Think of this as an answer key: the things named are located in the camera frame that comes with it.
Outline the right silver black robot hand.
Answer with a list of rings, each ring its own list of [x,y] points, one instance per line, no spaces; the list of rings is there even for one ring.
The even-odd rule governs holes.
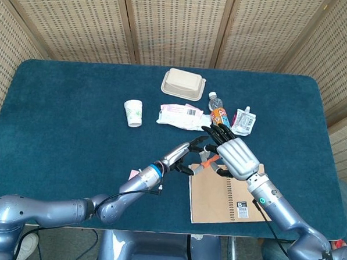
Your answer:
[[[205,150],[215,153],[227,167],[221,176],[234,177],[239,181],[249,179],[259,171],[260,162],[250,148],[224,124],[202,126],[203,131],[216,145],[206,145]]]

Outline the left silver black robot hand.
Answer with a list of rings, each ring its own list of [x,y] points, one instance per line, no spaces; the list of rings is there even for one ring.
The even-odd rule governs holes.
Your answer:
[[[176,170],[188,176],[193,176],[194,171],[183,164],[183,159],[190,152],[198,154],[204,151],[204,148],[198,147],[198,144],[204,142],[208,138],[208,136],[199,136],[191,142],[180,144],[160,160],[163,168],[166,169],[167,173]]]

